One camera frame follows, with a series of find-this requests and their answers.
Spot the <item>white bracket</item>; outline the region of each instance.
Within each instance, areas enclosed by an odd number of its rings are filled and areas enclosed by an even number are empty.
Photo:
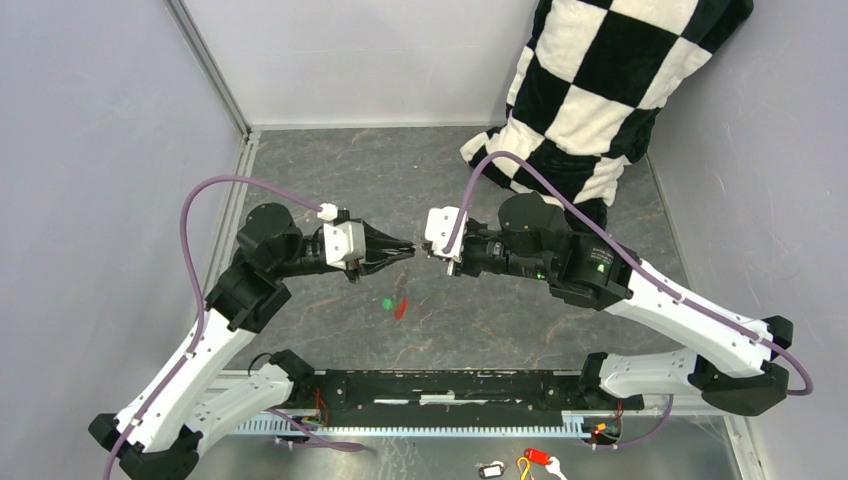
[[[763,338],[772,339],[768,325],[762,320],[739,315],[710,302],[674,283],[644,260],[642,267],[689,300],[745,326]],[[633,291],[633,298],[607,307],[606,312],[635,320],[691,348],[727,376],[744,378],[761,375],[763,362],[771,361],[771,350],[765,345],[750,340],[682,303],[675,302],[672,297],[661,292],[638,273],[633,273],[627,287]]]
[[[654,355],[609,355],[601,366],[601,387],[618,398],[640,394],[700,395],[689,383],[698,354],[683,349]]]
[[[185,353],[197,332],[196,323],[141,395],[135,397],[118,413],[116,428],[123,432],[141,404],[162,382],[174,364],[181,358],[187,359],[177,375],[150,405],[143,422],[133,429],[127,439],[130,444],[144,445],[145,453],[161,452],[171,447],[191,410],[215,380],[218,372],[256,336],[255,333],[243,329],[232,332],[227,328],[229,323],[218,311],[207,312],[206,331],[201,336],[195,355]]]
[[[277,365],[266,364],[214,399],[195,407],[186,426],[203,432],[197,453],[204,453],[224,435],[244,424],[258,412],[288,400],[294,384]]]

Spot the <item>gray speckled floor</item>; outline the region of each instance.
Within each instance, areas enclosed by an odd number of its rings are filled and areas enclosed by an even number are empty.
[[[482,127],[264,132],[253,176],[351,210],[396,237],[420,240],[431,207],[458,205],[470,169],[459,147]],[[481,181],[471,216],[496,223],[510,193]],[[250,189],[243,215],[279,201]],[[292,208],[311,233],[313,214]],[[683,271],[647,162],[628,169],[609,213],[609,230],[672,279]],[[641,354],[675,348],[635,322],[551,298],[545,284],[503,276],[450,278],[445,265],[419,255],[350,285],[328,274],[287,281],[294,298],[229,368],[264,351],[291,348],[316,368],[578,369],[586,354]],[[401,321],[382,308],[408,274]]]

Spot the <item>red clip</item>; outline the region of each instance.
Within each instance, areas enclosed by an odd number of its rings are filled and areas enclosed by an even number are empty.
[[[524,450],[524,456],[527,457],[531,462],[538,465],[550,465],[551,456],[545,452],[540,452],[534,448],[528,448]]]

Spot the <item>white wall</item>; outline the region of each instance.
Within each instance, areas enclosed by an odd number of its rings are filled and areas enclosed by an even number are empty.
[[[536,0],[187,0],[253,125],[502,121]]]
[[[650,154],[697,289],[793,320],[817,381],[754,422],[769,478],[844,478],[848,4],[756,3],[672,95]]]
[[[185,335],[178,210],[240,138],[163,2],[0,3],[0,478],[99,478],[88,423]]]

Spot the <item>white connector block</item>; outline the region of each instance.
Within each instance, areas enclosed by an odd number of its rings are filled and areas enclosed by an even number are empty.
[[[347,263],[365,258],[365,228],[361,223],[324,224],[324,255],[327,265],[344,270]]]
[[[459,209],[456,207],[431,208],[427,214],[427,225],[424,227],[424,240],[432,244],[432,254],[434,256],[456,262],[462,259],[462,236],[465,234],[465,223],[468,221],[467,213],[463,215],[462,226],[459,229],[453,246],[448,252],[444,251],[448,245],[448,239],[450,239],[450,234],[453,231],[454,224],[456,224],[458,215]]]

